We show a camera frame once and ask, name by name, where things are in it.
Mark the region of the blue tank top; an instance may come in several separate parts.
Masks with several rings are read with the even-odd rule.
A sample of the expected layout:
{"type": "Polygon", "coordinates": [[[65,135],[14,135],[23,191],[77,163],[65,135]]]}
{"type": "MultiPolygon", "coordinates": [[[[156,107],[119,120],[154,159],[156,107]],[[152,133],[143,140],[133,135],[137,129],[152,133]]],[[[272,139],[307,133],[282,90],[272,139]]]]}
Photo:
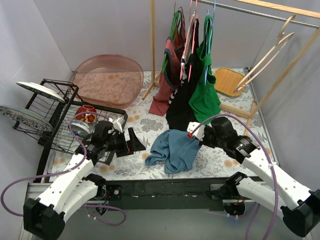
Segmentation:
{"type": "Polygon", "coordinates": [[[164,163],[166,174],[178,174],[193,168],[200,148],[200,141],[190,138],[187,132],[170,129],[155,139],[144,162],[147,166],[164,163]]]}

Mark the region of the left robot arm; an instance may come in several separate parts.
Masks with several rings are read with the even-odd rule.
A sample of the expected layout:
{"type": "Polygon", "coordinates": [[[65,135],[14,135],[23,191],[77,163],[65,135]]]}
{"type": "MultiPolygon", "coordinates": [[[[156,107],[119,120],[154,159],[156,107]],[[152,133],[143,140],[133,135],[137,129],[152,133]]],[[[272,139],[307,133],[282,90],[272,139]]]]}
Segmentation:
{"type": "Polygon", "coordinates": [[[99,121],[93,133],[80,143],[63,172],[37,198],[28,198],[23,205],[24,230],[43,240],[57,240],[69,218],[87,201],[106,196],[107,181],[91,169],[104,157],[114,152],[117,157],[144,151],[134,130],[128,128],[126,140],[122,125],[107,120],[99,121]]]}

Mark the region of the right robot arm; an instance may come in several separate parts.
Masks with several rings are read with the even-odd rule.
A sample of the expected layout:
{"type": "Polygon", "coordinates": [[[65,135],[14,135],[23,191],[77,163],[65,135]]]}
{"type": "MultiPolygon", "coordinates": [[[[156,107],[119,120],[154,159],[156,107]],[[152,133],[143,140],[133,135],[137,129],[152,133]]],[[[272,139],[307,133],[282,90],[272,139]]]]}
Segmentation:
{"type": "Polygon", "coordinates": [[[261,185],[242,172],[236,172],[211,194],[218,198],[249,198],[274,211],[297,236],[306,237],[320,222],[320,191],[311,190],[270,159],[263,145],[246,135],[239,135],[224,115],[210,125],[189,123],[188,131],[201,145],[220,148],[227,156],[251,170],[265,182],[261,185]]]}

